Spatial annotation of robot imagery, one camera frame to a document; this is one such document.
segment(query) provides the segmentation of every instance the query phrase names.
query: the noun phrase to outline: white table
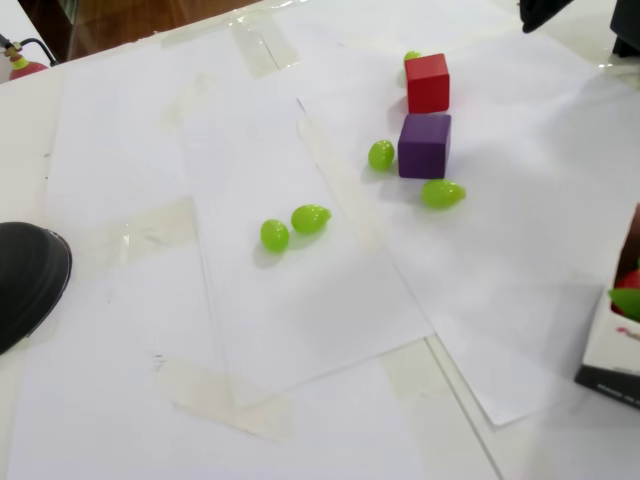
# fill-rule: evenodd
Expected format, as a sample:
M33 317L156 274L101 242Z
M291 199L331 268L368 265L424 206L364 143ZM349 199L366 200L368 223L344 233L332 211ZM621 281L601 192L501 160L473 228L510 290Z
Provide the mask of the white table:
M515 2L477 1L492 1L514 16L512 25L517 25ZM264 10L274 3L262 2L246 12ZM638 62L610 58L615 39L609 30L614 3L576 0L543 30L577 55L640 90ZM221 25L229 18L212 18L99 55L117 55L141 44ZM45 224L42 202L66 69L60 66L0 86L5 113L0 118L0 221ZM24 341L0 357L0 478L6 471L13 411L27 350L28 341ZM387 354L381 362L416 435L429 478L605 478L605 472L615 474L620 459L633 458L630 452L637 448L638 432L626 428L625 419L638 412L587 391L577 404L558 406L494 428L436 336Z

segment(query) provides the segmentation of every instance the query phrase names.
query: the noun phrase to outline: green egg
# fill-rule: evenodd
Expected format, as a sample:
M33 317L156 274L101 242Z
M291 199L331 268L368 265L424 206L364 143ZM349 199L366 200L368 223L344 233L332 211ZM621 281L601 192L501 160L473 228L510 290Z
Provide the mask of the green egg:
M270 252L284 252L289 245L289 230L279 220L267 220L260 229L260 240Z
M305 205L293 212L291 225L299 233L316 233L322 230L330 218L330 210L319 205Z
M396 151L388 140L376 142L369 150L369 166L374 170L386 170L393 163Z
M415 58L420 58L422 55L420 55L419 52L414 52L413 50L410 52L407 52L407 54L404 56L404 61L406 62L407 60L413 60Z
M431 208L454 206L467 196L467 191L449 180L431 180L422 187L422 201Z

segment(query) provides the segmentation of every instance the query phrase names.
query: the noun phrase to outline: purple cube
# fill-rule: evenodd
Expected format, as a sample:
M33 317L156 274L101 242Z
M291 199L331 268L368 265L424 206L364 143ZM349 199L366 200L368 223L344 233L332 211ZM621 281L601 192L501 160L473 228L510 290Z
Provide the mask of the purple cube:
M451 115L409 114L398 143L403 178L444 178L451 141Z

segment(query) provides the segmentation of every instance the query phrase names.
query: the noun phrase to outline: green object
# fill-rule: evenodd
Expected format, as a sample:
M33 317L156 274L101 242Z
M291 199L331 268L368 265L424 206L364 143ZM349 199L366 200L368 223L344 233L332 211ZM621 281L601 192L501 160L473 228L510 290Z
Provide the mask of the green object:
M422 201L431 208L452 207L467 196L467 191L449 180L431 180L422 187Z
M631 320L640 321L640 290L636 288L616 288L609 290L613 304Z
M289 245L289 230L279 220L267 220L260 229L260 240L270 252L284 252Z
M393 163L396 151L388 140L381 140L373 144L369 150L369 166L374 170L386 170Z
M330 210L319 205L305 205L293 212L291 225L299 233L316 233L322 230L330 218Z
M407 54L404 56L404 61L406 62L407 60L413 60L415 58L420 58L422 55L420 55L419 52L414 52L413 50L410 52L407 52Z

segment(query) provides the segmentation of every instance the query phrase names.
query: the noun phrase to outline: black device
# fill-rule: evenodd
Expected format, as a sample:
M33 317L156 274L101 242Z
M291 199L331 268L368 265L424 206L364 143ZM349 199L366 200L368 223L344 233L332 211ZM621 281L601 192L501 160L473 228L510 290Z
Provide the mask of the black device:
M533 32L556 16L573 0L520 0L525 33ZM640 55L640 0L618 0L611 29L618 35L613 53L620 57Z
M30 335L56 306L71 276L59 235L28 223L0 223L0 355Z

